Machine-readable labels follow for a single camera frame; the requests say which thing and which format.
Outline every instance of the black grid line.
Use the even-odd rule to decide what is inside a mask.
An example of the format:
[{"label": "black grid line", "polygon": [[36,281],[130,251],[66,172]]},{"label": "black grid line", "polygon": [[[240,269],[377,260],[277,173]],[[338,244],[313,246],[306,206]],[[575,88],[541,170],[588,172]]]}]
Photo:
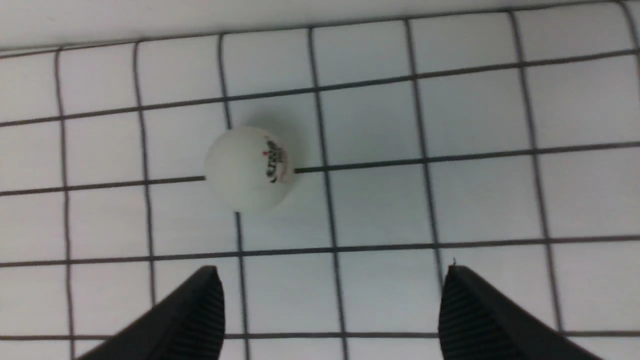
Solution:
[{"label": "black grid line", "polygon": [[[598,330],[563,331],[568,338],[640,338],[640,330]],[[18,335],[0,336],[0,341],[104,341],[111,335]],[[265,339],[438,339],[437,332],[266,332],[255,334],[225,334],[226,340],[265,340]]]},{"label": "black grid line", "polygon": [[[404,81],[413,81],[416,79],[440,78],[445,76],[475,74],[478,72],[495,71],[495,70],[520,69],[522,67],[561,65],[561,64],[575,63],[575,62],[581,62],[581,61],[592,61],[592,60],[601,60],[606,58],[614,58],[619,56],[629,56],[629,55],[638,56],[639,54],[640,54],[640,49],[623,49],[623,50],[617,50],[617,51],[608,51],[604,53],[569,56],[564,58],[551,58],[551,59],[534,60],[534,61],[516,61],[511,63],[484,65],[484,66],[478,66],[478,67],[467,67],[467,68],[460,68],[460,69],[453,69],[453,70],[421,72],[421,73],[405,75],[405,76],[395,76],[391,78],[379,78],[379,79],[373,79],[373,80],[355,81],[352,83],[341,83],[341,84],[335,84],[335,85],[323,85],[323,86],[319,85],[319,86],[312,86],[307,88],[295,88],[291,90],[277,90],[272,92],[261,92],[261,93],[254,93],[254,94],[231,95],[231,96],[222,95],[220,97],[211,97],[206,99],[164,102],[160,104],[141,105],[141,106],[130,106],[126,108],[116,108],[116,109],[108,109],[108,110],[89,111],[85,113],[67,114],[67,115],[62,115],[62,117],[64,119],[71,120],[71,119],[81,119],[86,117],[113,115],[113,114],[119,114],[119,113],[129,113],[134,111],[159,110],[159,109],[177,108],[181,106],[214,104],[218,102],[230,102],[230,101],[240,101],[240,100],[250,100],[250,99],[265,99],[268,97],[278,97],[278,96],[287,96],[287,95],[311,94],[314,92],[325,92],[325,91],[332,91],[332,90],[343,90],[348,88],[358,88],[358,87],[365,87],[365,86],[400,83]],[[41,118],[35,118],[35,119],[13,120],[13,121],[0,122],[0,127],[22,126],[22,125],[28,125],[28,124],[37,124],[41,122],[52,122],[52,121],[57,121],[59,119],[60,119],[60,116],[51,116],[51,117],[41,117]]]},{"label": "black grid line", "polygon": [[[479,159],[505,158],[510,156],[532,156],[535,154],[536,155],[562,154],[566,152],[629,149],[629,148],[635,148],[635,147],[640,147],[640,142],[598,143],[598,144],[589,144],[589,145],[572,145],[572,146],[564,146],[564,147],[547,147],[547,148],[522,149],[522,150],[512,150],[512,151],[480,152],[475,154],[433,156],[433,157],[427,157],[427,158],[414,158],[414,159],[403,159],[403,160],[372,161],[372,162],[365,162],[365,163],[350,163],[350,164],[338,164],[338,165],[326,165],[326,166],[321,165],[318,167],[297,168],[295,169],[295,173],[306,174],[306,173],[312,173],[312,172],[331,172],[331,171],[340,171],[340,170],[355,170],[355,169],[361,169],[361,168],[419,165],[422,163],[440,163],[445,161],[479,160]],[[52,193],[52,192],[64,192],[64,191],[74,192],[79,190],[123,188],[127,186],[190,183],[193,181],[205,181],[205,177],[204,176],[169,177],[164,179],[122,181],[117,183],[97,183],[97,184],[84,184],[84,185],[71,185],[71,186],[56,186],[53,188],[7,190],[7,191],[0,192],[0,197],[29,195],[29,194],[35,194],[35,193]]]},{"label": "black grid line", "polygon": [[[411,29],[411,23],[409,20],[404,22],[404,33],[406,35],[406,48],[407,55],[409,58],[409,69],[412,75],[416,74],[416,65],[415,65],[415,49],[413,48],[413,31]],[[420,99],[420,85],[418,84],[417,79],[412,81],[412,90],[413,90],[413,103],[415,106],[415,118],[418,127],[418,139],[420,143],[420,154],[423,159],[427,159],[428,151],[427,151],[427,140],[424,136],[425,125],[422,120],[422,103]],[[431,186],[431,173],[429,172],[429,162],[422,163],[422,171],[424,173],[424,187],[426,193],[426,202],[427,202],[427,210],[429,212],[429,223],[431,226],[431,241],[436,245],[434,256],[436,260],[436,276],[438,277],[438,286],[440,290],[440,294],[442,294],[442,289],[444,287],[444,275],[442,274],[442,257],[440,254],[440,248],[437,246],[440,241],[438,240],[438,222],[436,220],[436,208],[433,202],[433,187]]]},{"label": "black grid line", "polygon": [[[518,61],[524,61],[524,51],[522,49],[522,41],[520,38],[520,26],[518,25],[518,18],[513,12],[508,12],[509,21],[511,23],[511,30],[513,32],[513,41],[515,43],[516,56]],[[527,121],[527,132],[529,135],[529,145],[532,149],[538,147],[538,141],[536,136],[536,125],[533,114],[533,107],[531,105],[531,96],[529,95],[529,85],[527,83],[527,70],[524,67],[518,69],[518,75],[520,78],[520,88],[522,93],[522,100],[525,107],[525,117]],[[549,285],[551,287],[551,300],[554,309],[554,316],[556,320],[556,329],[559,331],[564,330],[563,318],[560,306],[560,295],[556,280],[556,266],[554,264],[554,252],[553,246],[549,242],[549,226],[547,218],[547,206],[545,205],[545,195],[542,188],[542,174],[540,171],[540,159],[538,155],[534,153],[531,156],[531,163],[533,166],[533,178],[534,186],[536,190],[536,205],[538,207],[538,216],[540,218],[540,228],[542,230],[542,236],[545,240],[545,254],[547,259],[547,273],[549,278]]]},{"label": "black grid line", "polygon": [[[58,103],[58,113],[62,116],[65,113],[64,104],[62,101],[62,87],[60,83],[60,54],[62,48],[60,47],[54,55],[54,79],[56,82],[56,100]],[[65,119],[60,118],[60,171],[62,176],[62,185],[67,186],[67,130],[65,127]],[[71,259],[71,237],[69,229],[69,192],[64,191],[65,203],[63,210],[63,222],[65,231],[65,259],[68,261]],[[69,334],[73,336],[74,331],[74,301],[71,291],[71,263],[67,263],[65,266],[65,290],[67,295],[67,320]],[[71,360],[76,358],[76,344],[73,341],[69,341],[69,354]]]},{"label": "black grid line", "polygon": [[[224,62],[224,39],[225,34],[221,34],[218,37],[218,75],[220,77],[220,91],[222,92],[222,96],[227,98],[227,75],[225,74],[225,62]],[[225,110],[225,122],[227,125],[227,130],[233,127],[233,123],[231,121],[231,112],[229,110],[229,102],[224,101],[224,110]],[[237,211],[234,212],[234,221],[236,223],[236,233],[237,233],[237,258],[238,258],[238,267],[240,273],[240,301],[242,307],[242,328],[243,334],[249,333],[249,315],[247,308],[247,296],[246,296],[246,274],[244,272],[244,239],[243,239],[243,229],[242,229],[242,216]],[[251,347],[249,346],[249,339],[244,339],[244,358],[245,360],[251,360]]]},{"label": "black grid line", "polygon": [[535,238],[535,239],[512,239],[512,240],[483,240],[470,242],[452,243],[410,243],[393,245],[359,245],[359,246],[338,246],[338,247],[312,247],[301,249],[273,249],[273,250],[244,250],[226,252],[203,252],[197,254],[178,255],[156,255],[149,256],[129,256],[122,258],[88,258],[88,259],[57,259],[57,260],[37,260],[37,261],[14,261],[0,263],[0,268],[17,268],[29,266],[56,266],[56,265],[87,265],[87,264],[115,264],[115,263],[136,263],[154,261],[177,261],[193,259],[218,259],[236,258],[239,256],[277,256],[277,255],[300,255],[300,254],[329,254],[333,252],[365,252],[383,250],[424,250],[424,249],[475,249],[481,247],[505,247],[505,246],[527,246],[581,243],[622,243],[640,241],[640,234],[615,235],[615,236],[583,236],[574,238]]},{"label": "black grid line", "polygon": [[[159,41],[159,40],[175,40],[175,39],[183,39],[183,38],[210,37],[210,36],[215,36],[220,34],[231,35],[231,34],[243,34],[243,33],[262,33],[262,32],[269,32],[269,31],[307,29],[309,27],[327,28],[332,26],[369,24],[372,22],[431,19],[435,17],[447,17],[447,16],[455,16],[455,15],[472,15],[472,14],[498,13],[498,12],[508,12],[508,11],[519,12],[519,11],[528,11],[528,10],[544,10],[544,9],[563,8],[563,7],[578,6],[578,5],[605,4],[605,3],[613,3],[616,1],[624,1],[628,3],[628,2],[638,1],[638,0],[578,0],[578,1],[570,1],[565,3],[498,6],[498,7],[492,7],[492,8],[476,8],[476,9],[469,9],[469,10],[416,13],[412,15],[368,17],[366,19],[324,21],[324,22],[315,22],[315,23],[306,22],[303,24],[293,24],[288,26],[267,26],[267,27],[259,27],[259,28],[246,28],[246,29],[240,29],[235,31],[230,29],[227,29],[227,30],[223,29],[219,31],[202,31],[197,33],[185,33],[185,34],[170,35],[170,36],[136,37],[136,38],[128,38],[128,39],[125,38],[125,39],[120,39],[113,42],[70,42],[62,45],[64,46],[65,51],[69,51],[74,49],[91,49],[94,47],[107,47],[107,46],[114,46],[114,45],[133,44],[135,42],[151,42],[151,41]],[[56,51],[54,49],[43,50],[42,48],[44,47],[51,47],[51,45],[42,44],[42,45],[13,46],[13,47],[0,48],[0,60],[5,58],[16,58],[16,57],[22,57],[22,56],[35,55],[35,54],[54,53]],[[22,50],[24,50],[25,53],[2,54],[2,52],[6,52],[6,51],[22,51]]]},{"label": "black grid line", "polygon": [[[311,68],[311,80],[314,87],[318,87],[318,70],[316,63],[316,47],[314,43],[314,29],[309,28],[307,31],[307,46],[309,55],[309,64]],[[326,134],[324,133],[324,115],[322,109],[322,98],[320,91],[314,92],[314,102],[316,104],[316,120],[318,126],[318,135],[320,137],[320,151],[322,155],[322,164],[327,166],[328,157],[326,150]],[[337,229],[335,225],[335,212],[333,211],[333,196],[331,191],[331,176],[328,171],[323,171],[324,194],[326,196],[327,217],[329,219],[329,234],[331,237],[331,254],[333,256],[333,276],[335,281],[335,294],[338,305],[338,321],[340,325],[340,333],[346,333],[346,321],[344,311],[344,297],[342,292],[342,280],[340,279],[340,256],[337,251]],[[349,360],[349,344],[346,337],[342,337],[342,359]]]},{"label": "black grid line", "polygon": [[[634,48],[636,50],[640,50],[640,40],[638,39],[638,32],[636,26],[636,20],[634,16],[631,14],[631,10],[629,10],[629,6],[626,2],[617,0],[616,3],[620,5],[622,12],[625,16],[625,20],[627,21],[627,26],[629,27],[629,33],[631,35],[631,41],[633,42]],[[640,79],[640,52],[636,53],[636,70],[637,76]]]},{"label": "black grid line", "polygon": [[[136,92],[136,104],[142,106],[142,94],[140,92],[140,74],[138,73],[138,49],[140,43],[133,46],[133,83]],[[138,111],[138,124],[140,125],[140,145],[142,151],[142,176],[145,187],[145,211],[147,226],[147,250],[149,252],[149,291],[151,292],[151,306],[156,304],[156,266],[154,265],[154,227],[153,209],[151,208],[151,193],[149,192],[149,164],[147,155],[147,127],[145,126],[145,113]]]}]

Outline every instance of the ping pong ball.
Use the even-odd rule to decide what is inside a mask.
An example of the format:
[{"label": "ping pong ball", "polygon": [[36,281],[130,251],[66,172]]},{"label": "ping pong ball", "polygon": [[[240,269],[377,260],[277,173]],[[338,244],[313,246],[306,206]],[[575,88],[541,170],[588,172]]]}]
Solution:
[{"label": "ping pong ball", "polygon": [[264,211],[279,204],[292,185],[291,159],[269,131],[238,127],[211,146],[205,175],[217,197],[239,212]]}]

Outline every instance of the grid square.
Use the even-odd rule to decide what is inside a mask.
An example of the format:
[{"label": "grid square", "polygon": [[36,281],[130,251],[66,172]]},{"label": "grid square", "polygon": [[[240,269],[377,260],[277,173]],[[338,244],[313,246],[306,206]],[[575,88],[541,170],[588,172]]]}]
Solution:
[{"label": "grid square", "polygon": [[455,259],[457,264],[468,266],[538,320],[555,328],[544,246],[444,249],[441,255],[443,264]]},{"label": "grid square", "polygon": [[227,35],[224,47],[230,95],[312,86],[304,29]]},{"label": "grid square", "polygon": [[527,60],[630,49],[631,37],[617,4],[588,4],[517,12]]},{"label": "grid square", "polygon": [[145,111],[149,177],[200,176],[213,141],[226,130],[222,104]]},{"label": "grid square", "polygon": [[422,165],[331,173],[338,244],[430,243]]},{"label": "grid square", "polygon": [[314,36],[321,85],[409,75],[401,21],[316,28]]},{"label": "grid square", "polygon": [[65,258],[62,193],[0,198],[0,262]]},{"label": "grid square", "polygon": [[636,360],[640,352],[638,338],[570,338],[602,359]]},{"label": "grid square", "polygon": [[303,174],[275,209],[243,216],[245,250],[330,247],[322,174]]},{"label": "grid square", "polygon": [[255,360],[342,359],[340,339],[261,339],[249,344]]},{"label": "grid square", "polygon": [[567,329],[637,329],[640,243],[563,244],[554,250]]},{"label": "grid square", "polygon": [[442,360],[442,352],[437,339],[349,339],[349,358]]},{"label": "grid square", "polygon": [[76,340],[76,358],[85,355],[102,343],[102,340]]},{"label": "grid square", "polygon": [[225,340],[218,360],[245,360],[243,340]]},{"label": "grid square", "polygon": [[540,147],[640,140],[633,56],[527,71]]},{"label": "grid square", "polygon": [[66,122],[69,185],[142,180],[137,113]]},{"label": "grid square", "polygon": [[148,255],[142,186],[73,191],[69,201],[72,258]]},{"label": "grid square", "polygon": [[322,93],[331,164],[420,157],[410,83]]},{"label": "grid square", "polygon": [[[227,334],[241,334],[242,301],[240,296],[240,264],[237,258],[170,260],[156,262],[156,291],[164,299],[200,267],[214,265],[225,292],[225,322]],[[225,340],[225,347],[230,340]]]},{"label": "grid square", "polygon": [[347,331],[438,329],[440,294],[432,250],[341,253],[340,273]]},{"label": "grid square", "polygon": [[68,334],[64,266],[2,268],[0,288],[0,334]]},{"label": "grid square", "polygon": [[246,258],[250,332],[338,331],[330,254]]},{"label": "grid square", "polygon": [[204,181],[151,186],[156,255],[236,251],[236,223]]},{"label": "grid square", "polygon": [[0,123],[58,116],[54,54],[0,60]]},{"label": "grid square", "polygon": [[0,131],[0,191],[62,185],[60,124],[10,126]]},{"label": "grid square", "polygon": [[640,232],[640,149],[549,154],[540,158],[553,237]]},{"label": "grid square", "polygon": [[0,341],[3,359],[68,359],[69,352],[68,341]]},{"label": "grid square", "polygon": [[516,62],[505,13],[412,20],[418,72]]},{"label": "grid square", "polygon": [[441,242],[541,236],[530,157],[434,163],[431,174]]},{"label": "grid square", "polygon": [[255,126],[276,134],[297,167],[322,163],[313,94],[232,101],[230,107],[234,126]]},{"label": "grid square", "polygon": [[147,262],[72,265],[71,281],[78,334],[115,334],[151,307]]},{"label": "grid square", "polygon": [[63,51],[60,88],[65,113],[136,105],[133,44]]},{"label": "grid square", "polygon": [[430,156],[530,147],[517,70],[424,79],[420,98]]},{"label": "grid square", "polygon": [[218,37],[142,42],[138,74],[144,105],[219,97]]}]

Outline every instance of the grid paper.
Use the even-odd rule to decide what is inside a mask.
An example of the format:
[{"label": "grid paper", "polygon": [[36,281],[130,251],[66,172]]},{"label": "grid paper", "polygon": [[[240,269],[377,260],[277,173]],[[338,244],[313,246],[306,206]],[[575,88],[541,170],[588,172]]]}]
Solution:
[{"label": "grid paper", "polygon": [[[438,358],[456,258],[631,359],[638,15],[590,1],[0,54],[17,74],[0,354],[75,359],[213,264],[223,359]],[[228,213],[194,158],[279,117],[262,125],[302,133],[283,135],[300,182],[271,215]]]}]

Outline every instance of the printed logo on ball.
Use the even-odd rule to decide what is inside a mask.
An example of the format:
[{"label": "printed logo on ball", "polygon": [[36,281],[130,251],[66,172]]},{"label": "printed logo on ball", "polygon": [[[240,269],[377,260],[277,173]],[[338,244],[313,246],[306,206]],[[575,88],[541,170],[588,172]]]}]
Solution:
[{"label": "printed logo on ball", "polygon": [[287,173],[287,152],[268,136],[265,136],[264,139],[268,149],[262,152],[262,155],[267,156],[267,178],[270,183],[277,181],[284,183],[284,175]]}]

